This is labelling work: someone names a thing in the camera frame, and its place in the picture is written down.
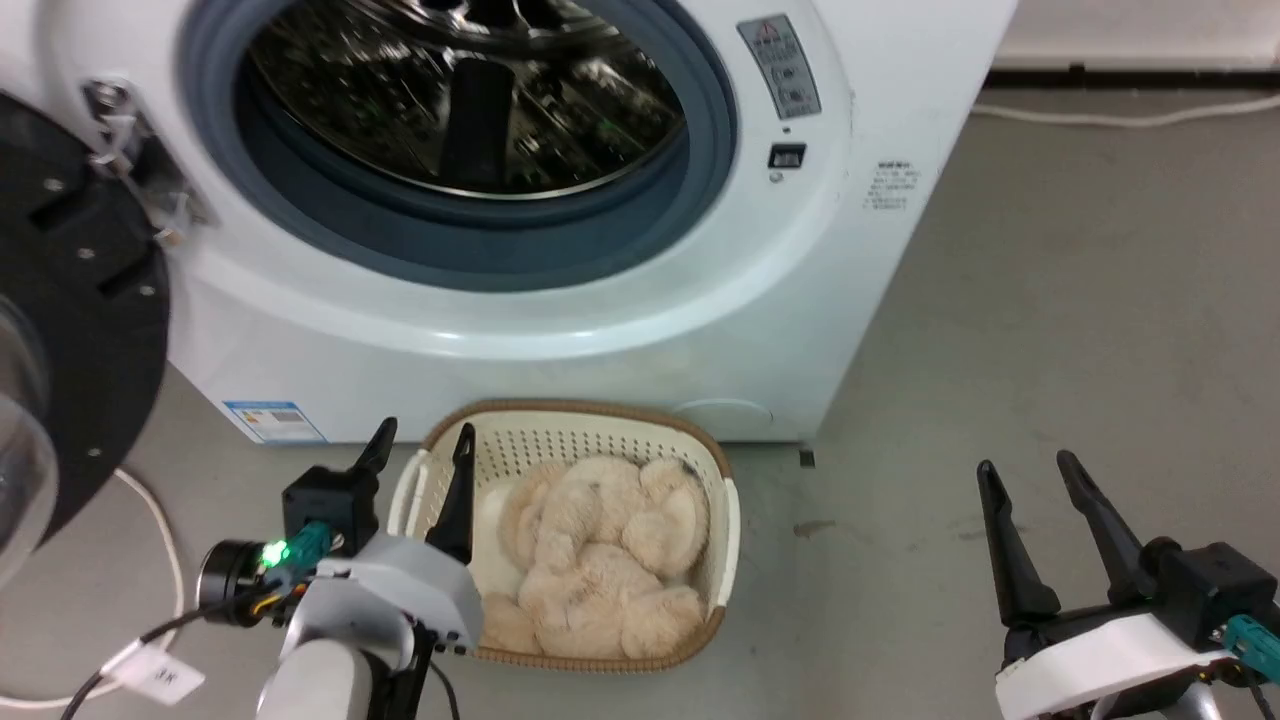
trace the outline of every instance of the screw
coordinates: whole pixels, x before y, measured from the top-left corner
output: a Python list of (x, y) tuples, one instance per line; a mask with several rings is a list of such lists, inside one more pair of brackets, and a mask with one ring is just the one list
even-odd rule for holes
[(105, 108), (119, 108), (124, 104), (124, 88), (106, 82), (95, 82), (93, 99)]

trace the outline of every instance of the stainless steel drum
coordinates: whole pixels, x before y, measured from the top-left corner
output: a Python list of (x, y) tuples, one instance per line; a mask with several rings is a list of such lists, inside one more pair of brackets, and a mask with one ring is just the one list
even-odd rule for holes
[(330, 147), (454, 195), (582, 192), (685, 127), (654, 63), (566, 0), (306, 0), (251, 56), (283, 109)]

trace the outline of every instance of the gray floor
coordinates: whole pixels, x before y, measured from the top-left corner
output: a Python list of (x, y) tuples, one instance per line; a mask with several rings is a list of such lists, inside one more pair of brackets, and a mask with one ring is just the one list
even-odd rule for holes
[[(973, 480), (987, 456), (1068, 606), (1102, 601), (1105, 579), (1056, 479), (1064, 446), (1139, 536), (1228, 539), (1280, 570), (1277, 118), (1152, 132), (972, 122), (817, 469), (794, 451), (732, 451), (745, 546), (712, 647), (636, 678), (449, 659), (463, 717), (993, 717), (1002, 632)], [(220, 538), (275, 534), (279, 489), (351, 455), (255, 447), (174, 374), (132, 465), (192, 573)], [(835, 525), (797, 537), (809, 521)], [(113, 484), (0, 596), (0, 687), (68, 692), (170, 603), (151, 520)], [(250, 717), (278, 643), (195, 626), (177, 648), (209, 682), (187, 703), (118, 694), (82, 717)], [(1254, 716), (1245, 696), (1225, 698), (1228, 717)], [(429, 684), (421, 716), (442, 702)]]

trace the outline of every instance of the cable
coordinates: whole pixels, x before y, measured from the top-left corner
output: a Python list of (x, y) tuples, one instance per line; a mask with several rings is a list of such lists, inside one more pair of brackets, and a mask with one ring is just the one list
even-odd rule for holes
[[(160, 503), (156, 501), (155, 496), (151, 495), (151, 491), (148, 491), (146, 486), (138, 482), (137, 478), (131, 475), (123, 468), (116, 468), (115, 477), (119, 478), (120, 482), (123, 482), (124, 484), (133, 488), (133, 492), (138, 493), (142, 501), (146, 502), (147, 509), (151, 510), (151, 515), (156, 520), (156, 527), (160, 528), (160, 538), (164, 541), (164, 551), (165, 555), (169, 556), (169, 569), (173, 571), (173, 594), (174, 594), (173, 614), (180, 615), (183, 607), (186, 606), (187, 588), (182, 579), (182, 562), (178, 560), (178, 546), (177, 543), (174, 543), (173, 529), (169, 527), (169, 520), (168, 518), (165, 518), (164, 510), (160, 507)], [(160, 638), (160, 642), (156, 643), (156, 647), (159, 647), (160, 650), (169, 650), (169, 646), (173, 644), (175, 637), (177, 637), (175, 630), (169, 630), (165, 637)], [(105, 685), (95, 689), (99, 682), (93, 683), (93, 685), (90, 685), (87, 691), (83, 687), (81, 688), (87, 693), (86, 697), (81, 698), (81, 702), (84, 702), (86, 700), (97, 700), (108, 693), (113, 693), (120, 689), (120, 683), (115, 680), (111, 680), (110, 683), (106, 683)], [(23, 700), (17, 697), (0, 696), (0, 707), (8, 707), (12, 710), (58, 710), (60, 707), (69, 706), (74, 700), (76, 696), (59, 697), (52, 700)]]
[(262, 610), (265, 610), (265, 609), (275, 605), (276, 602), (280, 602), (282, 600), (289, 597), (291, 594), (301, 594), (301, 593), (303, 593), (303, 592), (307, 591), (307, 584), (308, 583), (298, 583), (293, 588), (292, 592), (288, 592), (288, 593), (284, 593), (284, 594), (271, 593), (271, 594), (264, 597), (262, 600), (257, 601), (256, 603), (253, 603), (253, 607), (250, 609), (248, 614), (250, 615), (259, 615), (259, 614), (262, 612)]
[(1245, 667), (1244, 678), (1249, 682), (1249, 693), (1253, 696), (1253, 702), (1258, 703), (1262, 717), (1265, 720), (1276, 720), (1276, 714), (1271, 711), (1271, 703), (1267, 702), (1266, 696), (1262, 694), (1262, 688), (1258, 687), (1258, 671)]
[[(183, 612), (182, 615), (174, 618), (173, 620), (161, 623), (160, 625), (156, 625), (155, 628), (138, 635), (138, 639), (131, 646), (131, 648), (150, 644), (161, 635), (170, 634), (174, 630), (182, 628), (183, 625), (189, 625), (202, 618), (216, 615), (219, 612), (223, 612), (224, 610), (234, 607), (236, 605), (239, 605), (242, 602), (248, 602), (250, 600), (253, 600), (255, 597), (259, 597), (262, 593), (269, 593), (274, 589), (275, 585), (268, 584), (260, 588), (253, 588), (248, 592), (242, 592), (236, 597), (224, 600), (223, 602), (210, 605), (207, 607), (197, 607), (196, 610)], [(123, 655), (124, 657), (128, 657), (128, 651), (125, 651), (125, 653)], [(120, 656), (118, 655), (116, 659), (113, 660), (120, 660)], [(72, 717), (76, 716), (76, 712), (81, 708), (81, 706), (84, 705), (84, 701), (92, 697), (93, 688), (97, 687), (97, 684), (101, 682), (102, 682), (101, 670), (90, 675), (90, 679), (84, 680), (84, 684), (81, 685), (79, 689), (76, 691), (76, 694), (73, 694), (68, 701), (67, 707), (63, 710), (61, 720), (72, 720)]]
[(444, 685), (444, 694), (449, 697), (449, 715), (453, 716), (453, 720), (462, 720), (462, 716), (458, 715), (458, 696), (453, 693), (453, 683), (444, 676), (444, 671), (435, 662), (431, 664), (431, 670), (440, 678), (440, 684)]
[(1230, 115), (1248, 115), (1280, 108), (1280, 95), (1272, 95), (1261, 100), (1247, 100), (1244, 102), (1226, 102), (1221, 105), (1203, 105), (1199, 108), (1187, 108), (1166, 115), (1147, 115), (1125, 118), (1120, 115), (1097, 115), (1091, 113), (1064, 114), (1064, 113), (1038, 113), (1034, 110), (1021, 110), (1018, 108), (1004, 108), (1000, 105), (977, 104), (973, 106), (974, 115), (989, 118), (1002, 118), (1023, 123), (1039, 123), (1047, 126), (1085, 126), (1101, 128), (1128, 128), (1149, 129), (1185, 123), (1189, 120), (1202, 120), (1206, 118), (1225, 118)]

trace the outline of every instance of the black cable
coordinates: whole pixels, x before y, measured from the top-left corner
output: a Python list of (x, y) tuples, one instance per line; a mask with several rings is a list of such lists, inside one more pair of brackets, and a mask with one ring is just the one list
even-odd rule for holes
[[(248, 592), (237, 594), (236, 597), (228, 598), (216, 605), (210, 605), (209, 607), (197, 607), (196, 610), (183, 612), (182, 615), (174, 618), (173, 620), (156, 625), (151, 630), (147, 630), (146, 633), (138, 635), (138, 644), (151, 643), (157, 638), (160, 638), (161, 635), (164, 635), (165, 633), (168, 633), (169, 630), (177, 630), (178, 628), (182, 628), (183, 625), (189, 625), (202, 618), (223, 612), (224, 610), (234, 607), (236, 605), (239, 605), (242, 602), (253, 600), (255, 597), (261, 597), (262, 594), (275, 589), (275, 585), (278, 584), (279, 583), (270, 583), (260, 588), (253, 588)], [(79, 689), (76, 691), (76, 694), (72, 696), (72, 701), (67, 703), (67, 707), (63, 710), (60, 720), (72, 720), (72, 717), (76, 716), (76, 712), (79, 711), (81, 706), (84, 705), (84, 700), (88, 697), (88, 693), (93, 692), (93, 688), (96, 688), (99, 683), (101, 683), (102, 680), (104, 678), (101, 671), (93, 673), (88, 680), (84, 680), (84, 684), (81, 685)]]
[(440, 683), (444, 685), (444, 694), (449, 696), (449, 715), (453, 716), (453, 720), (462, 720), (462, 716), (458, 715), (458, 696), (453, 692), (453, 683), (444, 676), (444, 673), (440, 671), (435, 662), (431, 664), (431, 670), (440, 678)]
[(1276, 720), (1276, 714), (1271, 711), (1271, 703), (1267, 702), (1266, 696), (1262, 694), (1262, 688), (1258, 687), (1258, 671), (1252, 667), (1245, 667), (1244, 679), (1249, 683), (1249, 693), (1253, 694), (1253, 702), (1258, 703), (1258, 710), (1262, 711), (1262, 717), (1266, 720)]

